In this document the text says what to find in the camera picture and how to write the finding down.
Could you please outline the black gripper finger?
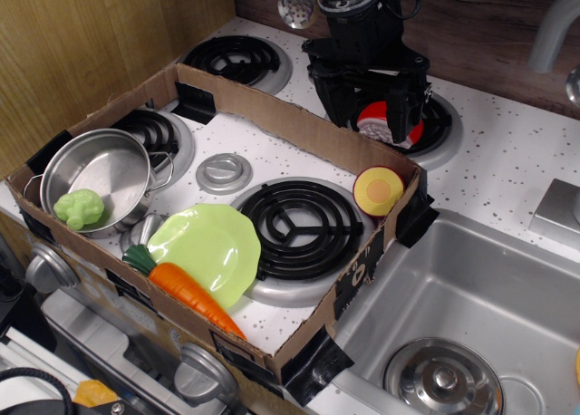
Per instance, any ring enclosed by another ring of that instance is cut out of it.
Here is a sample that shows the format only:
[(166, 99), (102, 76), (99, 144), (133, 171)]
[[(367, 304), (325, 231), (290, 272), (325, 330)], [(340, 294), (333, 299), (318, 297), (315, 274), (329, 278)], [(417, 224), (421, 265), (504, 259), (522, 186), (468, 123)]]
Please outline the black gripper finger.
[(329, 120), (337, 126), (352, 126), (357, 111), (356, 89), (361, 86), (362, 75), (359, 72), (310, 68), (309, 76)]
[(398, 74), (391, 77), (386, 94), (387, 124), (394, 143), (404, 142), (421, 121), (423, 104), (431, 88), (425, 74)]

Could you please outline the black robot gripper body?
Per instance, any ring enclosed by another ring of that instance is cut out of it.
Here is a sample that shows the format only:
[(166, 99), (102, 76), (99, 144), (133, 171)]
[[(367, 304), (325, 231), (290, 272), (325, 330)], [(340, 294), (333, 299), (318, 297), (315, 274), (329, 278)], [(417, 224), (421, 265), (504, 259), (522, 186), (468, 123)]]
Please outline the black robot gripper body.
[(330, 35), (303, 43), (310, 68), (359, 72), (362, 90), (387, 94), (392, 76), (425, 74), (429, 60), (403, 41), (404, 21), (416, 15), (421, 0), (409, 14), (401, 0), (318, 0)]

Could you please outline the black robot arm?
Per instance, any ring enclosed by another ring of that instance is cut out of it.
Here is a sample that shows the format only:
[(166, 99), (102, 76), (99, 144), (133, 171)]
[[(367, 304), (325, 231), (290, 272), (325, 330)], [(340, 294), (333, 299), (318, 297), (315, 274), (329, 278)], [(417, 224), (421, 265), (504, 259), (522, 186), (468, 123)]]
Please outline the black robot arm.
[(393, 143), (403, 143), (421, 121), (429, 99), (430, 61), (403, 41), (401, 0), (318, 0), (330, 35), (304, 42), (308, 72), (335, 125), (353, 122), (363, 95), (386, 103)]

